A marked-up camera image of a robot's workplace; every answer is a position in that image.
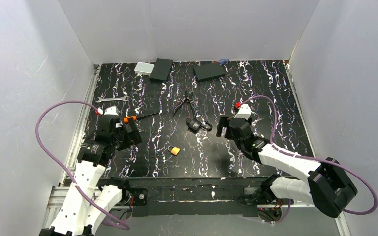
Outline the blue transparent small item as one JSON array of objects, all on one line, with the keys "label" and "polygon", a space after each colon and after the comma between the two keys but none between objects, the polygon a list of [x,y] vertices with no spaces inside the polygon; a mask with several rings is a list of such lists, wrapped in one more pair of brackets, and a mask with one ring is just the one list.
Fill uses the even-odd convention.
[{"label": "blue transparent small item", "polygon": [[219,63],[219,64],[223,65],[223,64],[226,64],[228,62],[229,62],[229,59],[220,59],[220,60],[214,61],[213,63]]}]

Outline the black box left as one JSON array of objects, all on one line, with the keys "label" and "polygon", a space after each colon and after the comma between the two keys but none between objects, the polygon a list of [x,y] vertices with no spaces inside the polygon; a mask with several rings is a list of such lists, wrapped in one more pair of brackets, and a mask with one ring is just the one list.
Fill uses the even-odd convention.
[{"label": "black box left", "polygon": [[149,76],[152,82],[166,82],[172,70],[173,60],[157,58]]}]

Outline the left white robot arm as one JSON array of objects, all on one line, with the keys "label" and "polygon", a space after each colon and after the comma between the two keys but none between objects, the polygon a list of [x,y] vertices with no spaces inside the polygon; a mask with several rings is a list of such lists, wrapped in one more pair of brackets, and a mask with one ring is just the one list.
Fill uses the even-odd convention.
[{"label": "left white robot arm", "polygon": [[129,182],[112,177],[92,200],[96,186],[115,152],[142,142],[135,119],[102,115],[95,138],[80,147],[71,185],[56,218],[41,236],[93,236],[112,207],[129,191]]}]

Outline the silver open-end wrench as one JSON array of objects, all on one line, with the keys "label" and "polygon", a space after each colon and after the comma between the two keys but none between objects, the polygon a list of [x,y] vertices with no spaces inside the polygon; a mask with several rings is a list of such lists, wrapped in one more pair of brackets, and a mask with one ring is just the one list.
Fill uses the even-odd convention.
[{"label": "silver open-end wrench", "polygon": [[117,97],[117,98],[102,98],[98,97],[95,99],[96,103],[101,103],[101,102],[111,102],[111,101],[122,101],[122,102],[128,102],[129,96],[122,96],[122,97]]}]

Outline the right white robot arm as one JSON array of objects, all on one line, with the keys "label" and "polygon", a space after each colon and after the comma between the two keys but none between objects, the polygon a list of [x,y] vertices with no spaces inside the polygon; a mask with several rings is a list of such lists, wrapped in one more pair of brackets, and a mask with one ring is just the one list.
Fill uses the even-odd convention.
[{"label": "right white robot arm", "polygon": [[216,136],[224,134],[225,138],[233,140],[247,159],[291,175],[291,178],[286,178],[273,174],[265,180],[257,193],[261,201],[299,200],[314,205],[326,216],[336,218],[357,195],[357,188],[337,160],[327,158],[318,162],[315,158],[301,159],[297,154],[255,135],[250,124],[251,121],[244,118],[221,116]]}]

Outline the black handled pliers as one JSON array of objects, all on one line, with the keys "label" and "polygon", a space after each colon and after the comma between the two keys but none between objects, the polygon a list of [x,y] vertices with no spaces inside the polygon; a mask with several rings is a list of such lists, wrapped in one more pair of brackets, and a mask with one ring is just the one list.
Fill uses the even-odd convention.
[{"label": "black handled pliers", "polygon": [[173,109],[173,116],[177,113],[177,111],[183,106],[183,105],[188,105],[191,109],[192,115],[195,118],[197,116],[197,110],[194,106],[194,100],[193,100],[193,91],[192,92],[187,92],[185,91],[184,96],[179,99],[177,105]]}]

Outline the brass padlock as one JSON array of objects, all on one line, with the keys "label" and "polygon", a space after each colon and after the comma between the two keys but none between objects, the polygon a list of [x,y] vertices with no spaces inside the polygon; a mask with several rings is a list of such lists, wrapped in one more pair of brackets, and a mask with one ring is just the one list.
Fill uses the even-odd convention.
[{"label": "brass padlock", "polygon": [[167,148],[167,150],[174,156],[177,156],[179,154],[179,152],[181,151],[180,148],[176,147],[176,146],[169,146]]}]

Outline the orange handled screwdriver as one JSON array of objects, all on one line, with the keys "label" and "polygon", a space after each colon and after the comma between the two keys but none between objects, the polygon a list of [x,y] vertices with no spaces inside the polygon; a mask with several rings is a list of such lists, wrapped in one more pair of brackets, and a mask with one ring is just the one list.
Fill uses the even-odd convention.
[{"label": "orange handled screwdriver", "polygon": [[150,116],[155,116],[157,114],[159,114],[159,112],[152,113],[152,114],[146,114],[146,115],[128,116],[128,117],[123,118],[123,122],[129,123],[131,120],[138,121],[138,120],[142,120],[144,118],[150,117]]}]

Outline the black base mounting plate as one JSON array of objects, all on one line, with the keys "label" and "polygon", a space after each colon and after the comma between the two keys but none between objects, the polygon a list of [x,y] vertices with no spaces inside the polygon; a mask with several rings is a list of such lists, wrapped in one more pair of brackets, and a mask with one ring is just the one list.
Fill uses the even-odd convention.
[{"label": "black base mounting plate", "polygon": [[279,219],[289,200],[259,197],[263,177],[129,178],[135,217],[241,215]]}]

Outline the white rectangular box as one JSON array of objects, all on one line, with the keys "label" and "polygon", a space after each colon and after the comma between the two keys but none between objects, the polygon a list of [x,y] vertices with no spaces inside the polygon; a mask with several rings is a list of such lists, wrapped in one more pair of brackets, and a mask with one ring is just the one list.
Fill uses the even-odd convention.
[{"label": "white rectangular box", "polygon": [[138,62],[135,66],[134,72],[136,74],[150,76],[153,69],[154,69],[154,64],[145,63],[145,62]]}]

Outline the black box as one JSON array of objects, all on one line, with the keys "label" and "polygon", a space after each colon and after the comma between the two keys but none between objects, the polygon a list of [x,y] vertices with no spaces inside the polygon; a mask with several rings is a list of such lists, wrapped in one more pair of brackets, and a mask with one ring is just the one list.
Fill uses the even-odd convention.
[{"label": "black box", "polygon": [[194,68],[194,74],[198,82],[219,79],[225,76],[226,71],[219,63],[209,63]]},{"label": "black box", "polygon": [[172,70],[173,60],[157,58],[149,76],[152,82],[166,82]]}]

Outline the black box right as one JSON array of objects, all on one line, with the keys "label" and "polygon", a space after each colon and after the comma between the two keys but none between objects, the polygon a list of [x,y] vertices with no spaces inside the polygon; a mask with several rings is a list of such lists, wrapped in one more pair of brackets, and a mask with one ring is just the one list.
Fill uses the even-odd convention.
[{"label": "black box right", "polygon": [[209,63],[194,68],[194,74],[198,82],[219,79],[225,76],[226,71],[219,63]]}]

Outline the black padlock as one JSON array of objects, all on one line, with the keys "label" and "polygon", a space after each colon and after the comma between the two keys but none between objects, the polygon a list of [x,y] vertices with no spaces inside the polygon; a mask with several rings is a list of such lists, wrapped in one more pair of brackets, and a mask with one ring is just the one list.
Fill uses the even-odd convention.
[{"label": "black padlock", "polygon": [[185,120],[185,123],[188,127],[188,130],[194,133],[197,133],[200,129],[203,129],[207,132],[213,129],[212,125],[209,122],[205,121],[202,123],[195,118],[187,118]]}]

